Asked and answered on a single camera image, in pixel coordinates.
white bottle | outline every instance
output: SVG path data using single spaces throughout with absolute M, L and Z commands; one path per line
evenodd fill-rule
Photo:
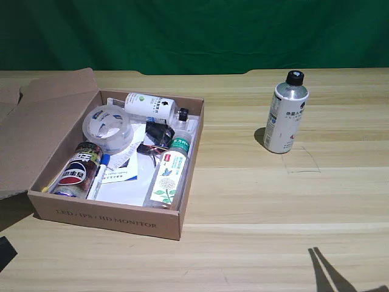
M 171 125 L 179 109 L 173 99 L 149 96 L 136 92 L 127 95 L 124 109 L 127 113 L 140 116 L 147 122 Z
M 309 97 L 303 80 L 304 73 L 290 71 L 286 81 L 275 88 L 263 136 L 264 146 L 271 152 L 286 153 L 293 146 Z

wooden table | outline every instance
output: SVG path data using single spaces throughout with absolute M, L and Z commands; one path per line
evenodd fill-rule
M 316 291 L 315 246 L 357 291 L 389 285 L 389 69 L 304 72 L 311 98 L 285 155 L 255 138 L 287 70 L 96 72 L 101 88 L 205 99 L 182 239 L 42 221 L 26 197 L 2 200 L 18 255 L 0 290 Z M 0 72 L 0 85 L 50 74 Z

box flap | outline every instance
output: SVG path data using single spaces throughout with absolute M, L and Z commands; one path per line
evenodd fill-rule
M 20 104 L 41 102 L 98 90 L 91 68 L 36 79 L 24 91 Z
M 0 124 L 18 105 L 20 86 L 10 83 L 0 88 Z
M 75 123 L 81 127 L 97 93 L 90 69 L 35 80 L 26 88 L 17 109 L 0 126 L 0 198 L 33 185 Z

spray can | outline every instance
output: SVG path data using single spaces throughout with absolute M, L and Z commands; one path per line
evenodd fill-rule
M 96 176 L 102 149 L 91 142 L 80 143 L 69 160 L 53 193 L 85 199 Z
M 289 71 L 286 81 L 275 87 L 263 136 L 264 146 L 271 152 L 286 153 L 293 146 L 309 97 L 303 80 L 301 71 Z

open cardboard box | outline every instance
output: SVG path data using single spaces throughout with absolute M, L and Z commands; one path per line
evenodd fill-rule
M 32 81 L 0 91 L 0 198 L 28 191 L 38 216 L 80 226 L 179 240 L 204 122 L 204 100 L 177 96 L 179 107 L 198 115 L 199 129 L 178 210 L 162 210 L 42 193 L 84 140 L 84 117 L 106 99 L 125 100 L 124 91 L 97 88 L 92 69 Z

